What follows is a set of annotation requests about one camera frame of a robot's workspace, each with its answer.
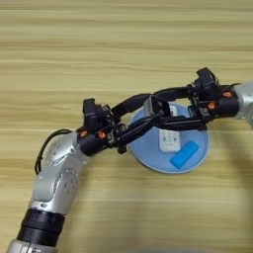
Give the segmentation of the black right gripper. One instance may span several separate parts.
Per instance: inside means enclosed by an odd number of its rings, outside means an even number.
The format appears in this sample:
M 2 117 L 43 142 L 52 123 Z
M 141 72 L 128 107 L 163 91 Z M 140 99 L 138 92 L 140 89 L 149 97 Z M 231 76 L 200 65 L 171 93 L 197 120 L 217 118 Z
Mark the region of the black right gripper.
M 186 87 L 167 88 L 153 93 L 163 100 L 188 98 L 191 118 L 184 116 L 165 118 L 157 124 L 169 130 L 206 130 L 206 123 L 218 118 L 232 118 L 239 111 L 238 97 L 229 85 L 191 84 Z

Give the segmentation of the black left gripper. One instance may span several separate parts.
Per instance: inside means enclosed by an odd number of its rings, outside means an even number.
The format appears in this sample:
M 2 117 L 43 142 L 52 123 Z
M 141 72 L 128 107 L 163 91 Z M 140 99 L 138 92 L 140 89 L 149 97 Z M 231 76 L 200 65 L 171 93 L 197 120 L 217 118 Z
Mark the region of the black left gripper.
M 118 118 L 132 113 L 139 109 L 149 96 L 150 93 L 129 97 L 114 106 L 112 113 Z M 100 129 L 81 127 L 77 130 L 77 144 L 81 151 L 89 157 L 93 157 L 107 148 L 116 148 L 119 154 L 123 154 L 127 151 L 127 144 L 142 137 L 164 119 L 164 116 L 155 114 L 141 118 L 128 126 L 119 124 L 104 126 Z

